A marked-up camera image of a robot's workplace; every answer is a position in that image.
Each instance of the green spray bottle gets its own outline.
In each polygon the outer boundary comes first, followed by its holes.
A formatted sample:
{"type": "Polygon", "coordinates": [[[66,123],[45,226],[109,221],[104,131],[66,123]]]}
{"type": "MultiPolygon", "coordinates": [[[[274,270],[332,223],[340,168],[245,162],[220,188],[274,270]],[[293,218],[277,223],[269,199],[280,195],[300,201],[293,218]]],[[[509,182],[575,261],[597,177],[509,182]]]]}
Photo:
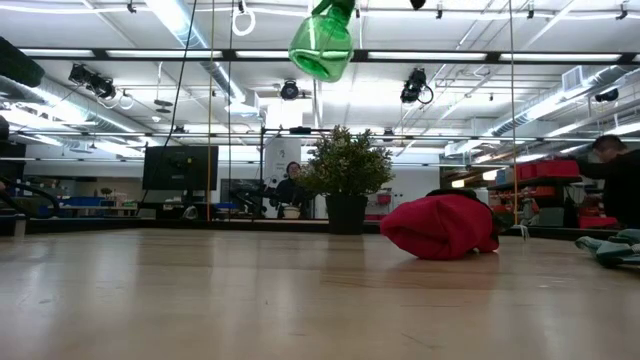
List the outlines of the green spray bottle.
{"type": "Polygon", "coordinates": [[[354,8],[355,0],[322,0],[291,41],[289,59],[320,81],[340,80],[353,57],[347,25],[354,8]]]}

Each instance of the red fabric bag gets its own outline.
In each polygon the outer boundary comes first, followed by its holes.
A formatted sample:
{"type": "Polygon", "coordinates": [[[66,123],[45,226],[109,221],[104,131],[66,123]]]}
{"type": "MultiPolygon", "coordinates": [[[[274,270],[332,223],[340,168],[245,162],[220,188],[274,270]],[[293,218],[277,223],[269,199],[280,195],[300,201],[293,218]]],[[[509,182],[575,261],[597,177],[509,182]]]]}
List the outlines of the red fabric bag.
{"type": "Polygon", "coordinates": [[[380,223],[380,232],[421,259],[453,260],[477,248],[498,248],[491,210],[463,195],[427,196],[404,203],[380,223]]]}

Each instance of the shelf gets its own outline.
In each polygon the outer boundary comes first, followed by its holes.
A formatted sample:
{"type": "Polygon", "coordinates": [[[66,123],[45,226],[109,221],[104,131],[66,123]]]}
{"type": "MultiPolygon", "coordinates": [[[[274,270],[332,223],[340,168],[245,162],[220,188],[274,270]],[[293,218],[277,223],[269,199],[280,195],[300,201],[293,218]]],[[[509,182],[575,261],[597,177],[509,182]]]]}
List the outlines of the shelf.
{"type": "MultiPolygon", "coordinates": [[[[518,189],[522,189],[525,186],[562,186],[572,183],[582,182],[581,177],[545,177],[535,178],[518,181],[518,189]]],[[[487,187],[487,190],[510,190],[513,189],[514,184],[502,184],[487,187]]]]}

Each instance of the ceiling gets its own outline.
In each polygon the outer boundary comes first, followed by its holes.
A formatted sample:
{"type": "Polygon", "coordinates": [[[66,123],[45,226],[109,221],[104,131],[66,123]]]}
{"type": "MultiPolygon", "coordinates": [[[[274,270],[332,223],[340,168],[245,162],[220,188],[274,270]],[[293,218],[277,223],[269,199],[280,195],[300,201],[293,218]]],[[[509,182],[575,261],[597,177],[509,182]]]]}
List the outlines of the ceiling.
{"type": "MultiPolygon", "coordinates": [[[[122,10],[127,3],[128,1],[118,0],[41,0],[2,1],[0,5],[66,11],[122,10]]],[[[362,0],[360,7],[363,16],[359,19],[353,17],[349,26],[354,46],[363,49],[412,51],[511,49],[508,1],[443,0],[440,3],[443,16],[437,20],[435,10],[438,1],[428,0],[423,10],[414,12],[409,0],[362,0]],[[488,20],[487,16],[502,18],[488,20]]],[[[134,1],[133,4],[138,9],[135,14],[118,11],[61,15],[0,8],[0,17],[3,19],[0,22],[0,34],[19,48],[180,47],[180,43],[156,14],[147,11],[144,1],[134,1]]],[[[193,1],[188,1],[187,4],[191,7],[193,1]]],[[[286,49],[304,18],[309,1],[246,1],[248,9],[256,10],[255,29],[246,36],[237,36],[231,31],[231,13],[224,10],[232,6],[230,1],[215,1],[215,8],[218,10],[215,12],[211,11],[212,1],[202,0],[197,4],[196,19],[208,40],[211,40],[211,28],[215,24],[213,40],[210,41],[214,48],[256,50],[286,49]],[[262,10],[287,12],[288,15],[268,14],[262,10]]],[[[532,19],[522,17],[527,14],[528,5],[528,0],[512,2],[515,14],[514,50],[619,53],[637,52],[639,49],[640,39],[635,34],[640,24],[640,1],[536,0],[535,16],[532,19]],[[616,20],[613,17],[620,14],[623,3],[629,16],[616,20]],[[570,11],[562,12],[567,7],[570,11]]],[[[248,17],[239,17],[238,27],[242,29],[247,25],[248,17]]],[[[142,128],[168,132],[171,114],[162,116],[158,122],[152,120],[152,116],[159,115],[154,111],[157,106],[153,101],[156,98],[171,102],[175,100],[176,83],[181,72],[180,62],[165,62],[162,65],[161,88],[158,90],[159,64],[156,62],[38,60],[49,79],[69,89],[75,88],[67,79],[74,62],[81,62],[92,71],[113,78],[120,90],[126,90],[135,99],[131,109],[116,106],[113,110],[108,110],[98,107],[100,111],[117,111],[142,128]]],[[[310,100],[316,95],[313,92],[313,80],[292,63],[232,62],[221,65],[235,83],[260,96],[262,110],[266,110],[269,104],[281,101],[277,97],[277,86],[285,79],[295,79],[298,86],[309,95],[307,100],[296,100],[304,111],[303,124],[315,127],[310,100]]],[[[392,127],[396,134],[482,135],[496,119],[511,112],[512,83],[515,107],[519,108],[527,101],[560,85],[562,74],[574,67],[569,63],[517,65],[513,69],[504,65],[442,66],[443,64],[351,63],[340,81],[324,84],[322,87],[321,125],[325,128],[345,125],[356,132],[371,128],[382,133],[385,127],[392,127]],[[403,105],[399,99],[404,81],[417,66],[425,68],[435,91],[433,103],[422,109],[403,105]]],[[[636,99],[636,84],[631,80],[620,86],[618,106],[636,99]]],[[[176,124],[186,125],[191,132],[207,131],[209,85],[208,74],[197,62],[185,64],[176,124]]],[[[84,89],[78,91],[91,97],[84,89]]],[[[227,101],[220,91],[217,95],[212,99],[214,132],[226,132],[229,125],[235,132],[259,131],[259,117],[230,117],[225,110],[227,101]]],[[[614,106],[614,103],[594,102],[591,113],[603,112],[614,106]]],[[[554,129],[588,117],[588,108],[586,99],[578,100],[569,107],[519,127],[517,136],[544,136],[554,129]]],[[[593,134],[615,126],[612,121],[613,119],[605,119],[598,124],[589,124],[580,128],[578,135],[594,136],[593,134]]],[[[205,140],[180,140],[184,144],[202,141],[205,140]]],[[[419,141],[412,145],[416,148],[444,148],[447,143],[448,141],[419,141]]],[[[527,144],[524,144],[522,151],[528,151],[526,147],[527,144]]],[[[496,151],[496,146],[483,145],[479,149],[483,153],[492,152],[496,151]]]]}

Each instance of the computer monitor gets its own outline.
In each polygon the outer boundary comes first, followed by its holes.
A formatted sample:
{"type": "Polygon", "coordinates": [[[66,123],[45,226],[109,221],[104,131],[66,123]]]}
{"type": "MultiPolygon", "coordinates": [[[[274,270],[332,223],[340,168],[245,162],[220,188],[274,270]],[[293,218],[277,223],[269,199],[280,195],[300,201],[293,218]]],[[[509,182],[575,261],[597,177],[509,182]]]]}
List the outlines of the computer monitor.
{"type": "MultiPolygon", "coordinates": [[[[149,147],[144,157],[142,187],[145,190],[207,190],[207,146],[149,147]]],[[[211,182],[218,184],[218,147],[211,147],[211,182]]]]}

